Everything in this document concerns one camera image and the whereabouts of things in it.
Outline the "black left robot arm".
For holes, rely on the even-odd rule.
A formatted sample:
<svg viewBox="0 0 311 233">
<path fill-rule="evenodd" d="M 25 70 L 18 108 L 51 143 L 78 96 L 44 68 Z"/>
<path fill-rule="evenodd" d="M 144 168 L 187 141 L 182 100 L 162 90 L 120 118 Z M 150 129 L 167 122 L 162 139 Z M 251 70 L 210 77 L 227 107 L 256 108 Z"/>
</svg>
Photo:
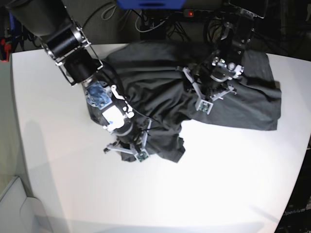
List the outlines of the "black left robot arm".
<svg viewBox="0 0 311 233">
<path fill-rule="evenodd" d="M 209 13 L 204 33 L 208 34 L 212 21 L 219 18 L 220 35 L 215 41 L 205 39 L 211 50 L 207 57 L 193 67 L 183 68 L 198 96 L 197 104 L 212 106 L 224 95 L 235 92 L 228 82 L 243 74 L 243 54 L 254 35 L 255 22 L 265 17 L 267 6 L 266 0 L 229 0 Z"/>
</svg>

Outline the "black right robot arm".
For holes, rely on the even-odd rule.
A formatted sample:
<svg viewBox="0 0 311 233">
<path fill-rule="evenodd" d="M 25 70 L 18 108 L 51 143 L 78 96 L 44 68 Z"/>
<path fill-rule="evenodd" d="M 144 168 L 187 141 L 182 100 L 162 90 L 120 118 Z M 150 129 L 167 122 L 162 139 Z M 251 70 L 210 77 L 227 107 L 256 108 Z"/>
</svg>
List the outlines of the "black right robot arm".
<svg viewBox="0 0 311 233">
<path fill-rule="evenodd" d="M 101 125 L 117 137 L 105 152 L 114 150 L 142 162 L 149 158 L 146 149 L 148 131 L 135 122 L 138 111 L 125 95 L 116 70 L 99 59 L 82 27 L 68 14 L 60 0 L 2 0 L 4 6 L 41 46 L 65 79 L 80 84 L 87 104 L 99 114 Z"/>
</svg>

